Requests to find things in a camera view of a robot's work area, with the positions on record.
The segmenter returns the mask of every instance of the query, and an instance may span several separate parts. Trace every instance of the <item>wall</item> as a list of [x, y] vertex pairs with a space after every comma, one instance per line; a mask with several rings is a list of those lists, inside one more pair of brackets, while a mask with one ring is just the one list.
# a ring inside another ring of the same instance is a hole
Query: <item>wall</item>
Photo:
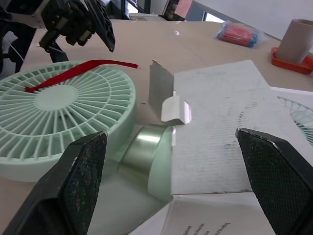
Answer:
[[282, 39], [294, 18], [313, 20], [312, 0], [195, 0], [212, 15], [233, 18]]

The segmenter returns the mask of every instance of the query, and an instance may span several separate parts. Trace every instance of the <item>window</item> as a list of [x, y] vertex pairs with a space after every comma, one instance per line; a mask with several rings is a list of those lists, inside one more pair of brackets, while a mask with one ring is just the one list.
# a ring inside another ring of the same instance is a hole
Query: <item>window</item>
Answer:
[[211, 22], [217, 22], [217, 23], [223, 23], [224, 21], [220, 18], [217, 18], [216, 16], [213, 16], [209, 13], [206, 13], [204, 16], [204, 21], [211, 21]]
[[138, 10], [133, 5], [131, 5], [128, 1], [126, 1], [125, 6], [126, 6], [126, 9], [127, 9], [126, 12], [128, 12], [128, 14], [129, 13], [138, 13]]

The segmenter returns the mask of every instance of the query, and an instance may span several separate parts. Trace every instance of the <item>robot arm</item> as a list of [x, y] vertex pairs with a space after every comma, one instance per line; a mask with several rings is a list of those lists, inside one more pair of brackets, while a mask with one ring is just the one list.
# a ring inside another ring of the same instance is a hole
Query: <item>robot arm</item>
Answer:
[[68, 60], [55, 42], [60, 35], [71, 45], [84, 46], [97, 33], [109, 51], [114, 51], [112, 24], [101, 0], [1, 0], [0, 24], [46, 28], [39, 44], [53, 62]]

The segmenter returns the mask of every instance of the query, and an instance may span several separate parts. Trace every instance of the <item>red ribbon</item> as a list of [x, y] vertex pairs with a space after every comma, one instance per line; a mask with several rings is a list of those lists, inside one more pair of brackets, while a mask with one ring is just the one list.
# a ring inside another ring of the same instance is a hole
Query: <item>red ribbon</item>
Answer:
[[126, 62], [121, 62], [121, 61], [115, 61], [115, 60], [89, 60], [87, 62], [84, 62], [82, 64], [79, 64], [75, 67], [72, 67], [71, 69], [55, 76], [47, 81], [43, 82], [42, 84], [39, 84], [36, 87], [25, 87], [25, 91], [29, 93], [34, 93], [34, 91], [40, 89], [40, 88], [45, 88], [45, 87], [50, 87], [53, 85], [56, 85], [60, 82], [64, 82], [68, 79], [71, 79], [75, 76], [81, 75], [99, 65], [104, 65], [104, 64], [114, 64], [114, 65], [122, 65], [122, 66], [127, 66], [131, 68], [138, 68], [138, 65], [132, 64], [132, 63], [126, 63]]

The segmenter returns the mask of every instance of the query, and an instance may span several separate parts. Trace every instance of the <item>orange tray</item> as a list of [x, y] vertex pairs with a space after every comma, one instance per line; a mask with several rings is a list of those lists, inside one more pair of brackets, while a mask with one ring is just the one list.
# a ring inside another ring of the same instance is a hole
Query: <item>orange tray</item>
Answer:
[[277, 47], [273, 47], [271, 50], [272, 65], [303, 74], [310, 74], [313, 71], [313, 56], [308, 55], [301, 64], [294, 64], [277, 59], [275, 56], [276, 51]]

